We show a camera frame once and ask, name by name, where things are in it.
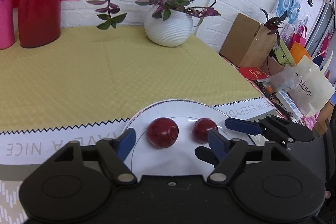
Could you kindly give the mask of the dark red plum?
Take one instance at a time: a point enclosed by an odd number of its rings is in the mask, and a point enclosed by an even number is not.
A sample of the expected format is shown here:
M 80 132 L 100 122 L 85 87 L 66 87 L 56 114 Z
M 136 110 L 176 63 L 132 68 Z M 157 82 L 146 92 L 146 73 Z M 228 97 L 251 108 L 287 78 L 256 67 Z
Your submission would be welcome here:
M 178 125 L 170 118 L 157 118 L 147 127 L 146 136 L 149 142 L 157 148 L 171 147 L 178 138 Z
M 192 136 L 195 141 L 201 144 L 208 143 L 208 134 L 211 130 L 217 130 L 217 124 L 210 118 L 201 118 L 193 126 Z

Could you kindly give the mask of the white oval plate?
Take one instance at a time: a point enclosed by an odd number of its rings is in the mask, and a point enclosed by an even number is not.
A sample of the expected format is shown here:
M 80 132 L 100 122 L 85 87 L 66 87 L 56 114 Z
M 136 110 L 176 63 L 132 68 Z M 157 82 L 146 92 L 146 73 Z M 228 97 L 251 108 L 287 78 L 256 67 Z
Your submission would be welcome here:
M 177 141 L 169 148 L 156 148 L 148 141 L 146 129 L 157 118 L 170 118 L 178 125 Z M 188 100 L 166 100 L 154 103 L 135 114 L 125 129 L 136 133 L 135 146 L 125 160 L 127 167 L 137 178 L 143 175 L 183 176 L 202 174 L 208 176 L 214 166 L 199 160 L 194 150 L 200 146 L 192 137 L 194 123 L 200 118 L 210 118 L 216 123 L 219 133 L 227 139 L 241 139 L 253 144 L 251 138 L 226 128 L 228 118 L 221 110 Z

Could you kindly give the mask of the red envelope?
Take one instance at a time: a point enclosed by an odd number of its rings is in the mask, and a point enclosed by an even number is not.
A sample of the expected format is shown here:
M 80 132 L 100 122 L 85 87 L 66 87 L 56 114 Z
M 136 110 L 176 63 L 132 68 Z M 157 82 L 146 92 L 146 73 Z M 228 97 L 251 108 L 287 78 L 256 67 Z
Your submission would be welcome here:
M 256 67 L 240 67 L 239 72 L 243 77 L 252 81 L 263 80 L 269 77 L 265 72 Z

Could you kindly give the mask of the clear plastic bag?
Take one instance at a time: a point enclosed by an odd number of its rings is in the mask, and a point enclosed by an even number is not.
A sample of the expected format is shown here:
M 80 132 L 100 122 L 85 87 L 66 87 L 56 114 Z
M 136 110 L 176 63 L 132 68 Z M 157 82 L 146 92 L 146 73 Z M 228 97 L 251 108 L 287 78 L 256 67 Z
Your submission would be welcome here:
M 260 83 L 268 94 L 273 94 L 280 90 L 294 90 L 308 71 L 309 68 L 306 66 L 290 67 L 287 65 L 283 71 L 261 80 Z

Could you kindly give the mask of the white paper bag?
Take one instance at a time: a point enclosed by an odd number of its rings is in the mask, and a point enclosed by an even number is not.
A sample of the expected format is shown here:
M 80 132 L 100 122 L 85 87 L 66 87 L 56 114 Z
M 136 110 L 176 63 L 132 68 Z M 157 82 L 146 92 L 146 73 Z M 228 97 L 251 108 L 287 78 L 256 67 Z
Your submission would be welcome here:
M 325 52 L 330 53 L 330 56 L 322 69 L 306 56 L 294 67 L 298 74 L 298 86 L 289 95 L 305 117 L 317 114 L 335 93 L 334 86 L 325 76 L 333 50 L 328 48 L 322 53 Z

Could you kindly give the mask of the brown cardboard box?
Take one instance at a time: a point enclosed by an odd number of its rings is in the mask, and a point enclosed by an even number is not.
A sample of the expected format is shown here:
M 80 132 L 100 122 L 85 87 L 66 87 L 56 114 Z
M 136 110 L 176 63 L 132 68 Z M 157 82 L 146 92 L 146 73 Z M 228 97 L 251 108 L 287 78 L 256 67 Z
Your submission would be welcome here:
M 269 32 L 263 24 L 239 13 L 219 53 L 238 68 L 260 68 L 277 42 L 277 36 Z

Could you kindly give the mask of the orange gift bag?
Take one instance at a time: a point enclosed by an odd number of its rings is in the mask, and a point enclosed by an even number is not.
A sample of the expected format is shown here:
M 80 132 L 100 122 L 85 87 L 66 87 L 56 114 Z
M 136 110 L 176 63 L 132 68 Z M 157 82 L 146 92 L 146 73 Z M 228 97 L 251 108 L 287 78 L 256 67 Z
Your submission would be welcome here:
M 305 47 L 298 42 L 294 42 L 290 49 L 290 53 L 295 63 L 298 63 L 304 56 L 306 56 L 308 59 L 311 59 L 311 56 L 309 55 Z

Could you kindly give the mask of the pink gift bag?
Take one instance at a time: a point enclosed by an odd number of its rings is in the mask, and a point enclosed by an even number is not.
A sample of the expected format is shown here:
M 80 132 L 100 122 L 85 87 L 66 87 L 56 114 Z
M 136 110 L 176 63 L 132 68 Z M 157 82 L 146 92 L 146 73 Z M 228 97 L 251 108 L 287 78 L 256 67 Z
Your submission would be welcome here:
M 298 28 L 298 31 L 293 34 L 291 41 L 288 44 L 288 49 L 291 50 L 294 43 L 299 43 L 299 45 L 304 47 L 306 44 L 306 34 L 307 34 L 306 25 L 300 26 Z

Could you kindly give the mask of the purple plant behind box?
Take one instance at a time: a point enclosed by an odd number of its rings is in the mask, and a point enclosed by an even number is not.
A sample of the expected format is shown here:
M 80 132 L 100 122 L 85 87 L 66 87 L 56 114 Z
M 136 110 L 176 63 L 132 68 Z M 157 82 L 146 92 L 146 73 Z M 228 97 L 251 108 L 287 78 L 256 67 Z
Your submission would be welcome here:
M 276 35 L 277 37 L 277 46 L 280 45 L 280 33 L 278 29 L 281 27 L 280 25 L 283 24 L 283 21 L 286 19 L 288 16 L 288 12 L 284 11 L 282 16 L 274 16 L 272 18 L 269 18 L 268 12 L 266 12 L 264 9 L 260 9 L 262 12 L 264 12 L 265 17 L 266 17 L 266 22 L 264 23 L 264 26 L 268 28 L 269 32 L 267 33 L 268 35 Z

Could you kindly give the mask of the white ribbed plant pot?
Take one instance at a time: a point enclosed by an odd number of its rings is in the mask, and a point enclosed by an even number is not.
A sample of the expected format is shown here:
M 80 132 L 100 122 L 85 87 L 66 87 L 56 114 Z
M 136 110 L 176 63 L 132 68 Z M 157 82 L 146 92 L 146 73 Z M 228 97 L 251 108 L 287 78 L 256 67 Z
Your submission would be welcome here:
M 152 17 L 157 6 L 148 11 L 144 29 L 147 37 L 154 43 L 164 47 L 176 47 L 183 44 L 191 35 L 193 20 L 188 14 L 179 11 L 172 11 L 168 20 Z

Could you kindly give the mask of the purple green trailing plant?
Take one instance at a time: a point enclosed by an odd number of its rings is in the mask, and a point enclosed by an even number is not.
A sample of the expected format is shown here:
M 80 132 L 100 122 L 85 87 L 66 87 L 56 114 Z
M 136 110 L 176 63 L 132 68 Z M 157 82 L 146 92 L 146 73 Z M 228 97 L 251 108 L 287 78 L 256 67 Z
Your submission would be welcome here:
M 221 13 L 214 8 L 217 0 L 214 0 L 208 6 L 192 6 L 196 0 L 136 0 L 138 6 L 153 6 L 154 11 L 150 13 L 153 19 L 161 19 L 164 22 L 172 17 L 174 11 L 199 19 L 198 24 L 202 24 L 204 18 L 221 16 Z M 97 25 L 99 30 L 116 28 L 122 23 L 127 13 L 121 13 L 121 8 L 112 0 L 89 0 L 88 4 L 97 6 L 94 11 L 97 17 L 102 21 Z

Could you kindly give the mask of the pink thermos bottle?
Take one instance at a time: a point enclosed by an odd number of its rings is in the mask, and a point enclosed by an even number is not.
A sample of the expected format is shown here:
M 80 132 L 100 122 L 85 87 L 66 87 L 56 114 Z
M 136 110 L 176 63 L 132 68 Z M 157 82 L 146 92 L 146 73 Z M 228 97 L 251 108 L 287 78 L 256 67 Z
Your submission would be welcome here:
M 14 42 L 13 0 L 0 0 L 0 49 L 9 48 Z

